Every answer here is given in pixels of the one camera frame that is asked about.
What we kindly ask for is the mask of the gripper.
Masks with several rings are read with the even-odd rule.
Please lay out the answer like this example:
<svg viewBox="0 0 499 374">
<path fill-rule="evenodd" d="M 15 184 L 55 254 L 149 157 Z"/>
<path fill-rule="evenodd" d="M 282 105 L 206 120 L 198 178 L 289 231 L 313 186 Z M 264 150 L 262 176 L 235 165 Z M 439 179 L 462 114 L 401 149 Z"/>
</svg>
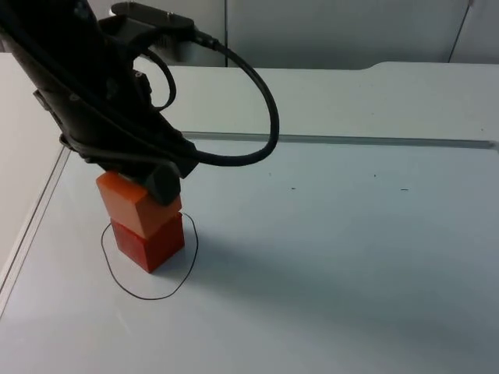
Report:
<svg viewBox="0 0 499 374">
<path fill-rule="evenodd" d="M 146 190 L 162 206 L 179 196 L 179 178 L 194 170 L 195 160 L 153 150 L 144 139 L 89 105 L 40 66 L 33 67 L 33 82 L 35 96 L 55 120 L 64 146 L 105 171 L 145 181 Z"/>
</svg>

